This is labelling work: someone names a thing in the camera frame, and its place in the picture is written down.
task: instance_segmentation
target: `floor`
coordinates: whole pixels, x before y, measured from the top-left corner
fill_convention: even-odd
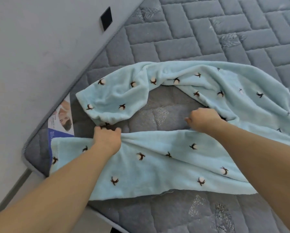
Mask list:
[[[23,198],[26,193],[37,187],[42,181],[43,178],[32,172],[8,206]],[[71,233],[110,233],[111,229],[111,225],[100,219],[87,207]]]

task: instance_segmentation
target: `bed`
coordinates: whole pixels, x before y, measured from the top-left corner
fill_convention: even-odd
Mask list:
[[[290,90],[290,0],[144,0],[66,92],[75,136],[91,138],[95,126],[76,99],[78,91],[126,65],[176,60],[253,65]],[[179,89],[160,86],[149,93],[147,105],[114,127],[125,133],[187,129],[182,118],[199,107]],[[52,112],[23,149],[28,168],[44,176],[50,169],[47,119]],[[289,232],[258,194],[169,190],[89,206],[122,232]]]

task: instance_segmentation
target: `light blue fabric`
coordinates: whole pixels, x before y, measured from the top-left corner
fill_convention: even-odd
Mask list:
[[[290,145],[289,90],[253,66],[141,62],[107,75],[76,96],[96,124],[114,124],[141,109],[148,92],[160,85],[175,85],[229,123]],[[92,139],[53,139],[52,153],[58,160],[50,172],[91,145]],[[147,131],[122,134],[121,149],[105,166],[90,200],[160,194],[169,189],[256,193],[222,145],[208,135],[192,130]]]

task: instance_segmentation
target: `label with woman's photo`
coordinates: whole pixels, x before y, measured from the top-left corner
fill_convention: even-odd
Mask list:
[[[69,94],[48,119],[48,143],[52,164],[51,140],[55,137],[74,137]]]

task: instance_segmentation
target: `hand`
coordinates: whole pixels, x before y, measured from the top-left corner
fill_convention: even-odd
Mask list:
[[[117,127],[115,131],[112,131],[96,126],[94,128],[93,147],[98,147],[111,157],[121,147],[121,129]]]
[[[189,118],[185,118],[185,121],[192,129],[202,133],[208,133],[211,127],[225,122],[214,109],[205,108],[193,110]]]

